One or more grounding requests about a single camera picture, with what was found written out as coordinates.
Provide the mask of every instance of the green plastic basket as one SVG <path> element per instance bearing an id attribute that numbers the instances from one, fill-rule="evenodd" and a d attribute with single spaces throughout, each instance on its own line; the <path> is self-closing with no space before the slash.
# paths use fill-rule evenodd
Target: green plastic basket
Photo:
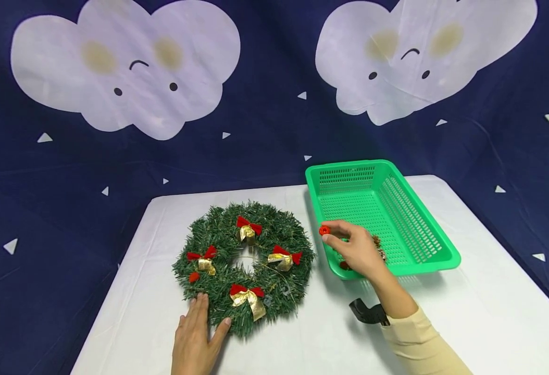
<path id="1" fill-rule="evenodd" d="M 312 166 L 306 179 L 318 222 L 342 219 L 376 234 L 394 275 L 436 272 L 460 264 L 456 247 L 392 162 Z M 333 273 L 343 280 L 362 277 L 342 269 L 341 255 L 323 245 Z"/>

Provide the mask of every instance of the white table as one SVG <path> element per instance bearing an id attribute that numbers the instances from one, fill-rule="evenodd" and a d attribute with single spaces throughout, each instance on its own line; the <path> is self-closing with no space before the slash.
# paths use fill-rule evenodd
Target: white table
<path id="1" fill-rule="evenodd" d="M 474 374 L 549 375 L 549 300 L 445 182 L 408 181 L 463 263 L 452 271 L 404 277 L 404 287 Z M 348 308 L 377 303 L 364 281 L 341 281 L 322 254 L 306 186 L 166 196 L 149 204 L 85 341 L 72 374 L 168 375 L 173 335 L 187 311 L 171 272 L 192 220 L 210 205 L 247 199 L 291 211 L 318 257 L 296 318 L 247 341 L 231 338 L 218 374 L 404 374 L 378 326 Z M 242 356 L 245 363 L 235 365 Z"/>

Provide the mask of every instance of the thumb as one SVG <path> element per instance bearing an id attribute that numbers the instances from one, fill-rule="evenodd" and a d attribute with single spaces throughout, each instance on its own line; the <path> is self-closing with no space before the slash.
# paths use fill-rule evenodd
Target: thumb
<path id="1" fill-rule="evenodd" d="M 212 336 L 212 340 L 210 340 L 210 346 L 216 353 L 220 351 L 222 341 L 224 341 L 224 337 L 227 336 L 229 328 L 231 328 L 231 318 L 229 317 L 221 321 L 218 328 L 216 328 L 214 336 Z"/>
<path id="2" fill-rule="evenodd" d="M 333 236 L 333 234 L 325 234 L 322 236 L 322 240 L 325 244 L 331 246 L 333 249 L 336 249 L 339 254 L 345 255 L 345 250 L 347 249 L 348 244 L 339 240 L 339 238 Z"/>

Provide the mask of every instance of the gold ribbon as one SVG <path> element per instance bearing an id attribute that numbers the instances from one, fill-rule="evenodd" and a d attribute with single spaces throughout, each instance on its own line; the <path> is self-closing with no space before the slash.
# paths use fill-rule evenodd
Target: gold ribbon
<path id="1" fill-rule="evenodd" d="M 208 275 L 216 275 L 216 268 L 212 265 L 212 260 L 200 258 L 198 259 L 198 269 L 200 271 L 208 271 Z"/>
<path id="2" fill-rule="evenodd" d="M 238 292 L 231 295 L 231 299 L 233 300 L 233 307 L 239 307 L 247 301 L 247 303 L 249 303 L 249 307 L 252 309 L 254 321 L 266 315 L 266 307 L 264 307 L 262 301 L 258 299 L 256 293 L 250 291 L 250 289 L 247 289 L 245 292 Z"/>
<path id="3" fill-rule="evenodd" d="M 249 225 L 244 225 L 239 228 L 238 233 L 239 241 L 247 240 L 248 246 L 254 246 L 256 244 L 256 232 Z"/>
<path id="4" fill-rule="evenodd" d="M 291 255 L 285 254 L 268 254 L 268 263 L 274 263 L 278 261 L 279 264 L 276 266 L 276 269 L 279 271 L 287 272 L 291 269 L 293 265 L 293 259 Z"/>

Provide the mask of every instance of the wreath center hole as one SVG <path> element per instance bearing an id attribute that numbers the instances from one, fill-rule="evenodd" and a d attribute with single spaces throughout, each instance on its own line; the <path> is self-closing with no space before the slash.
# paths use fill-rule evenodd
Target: wreath center hole
<path id="1" fill-rule="evenodd" d="M 258 259 L 257 248 L 250 249 L 247 244 L 243 244 L 243 247 L 240 246 L 240 251 L 238 257 L 234 260 L 234 264 L 243 268 L 249 275 L 254 274 L 254 263 Z"/>

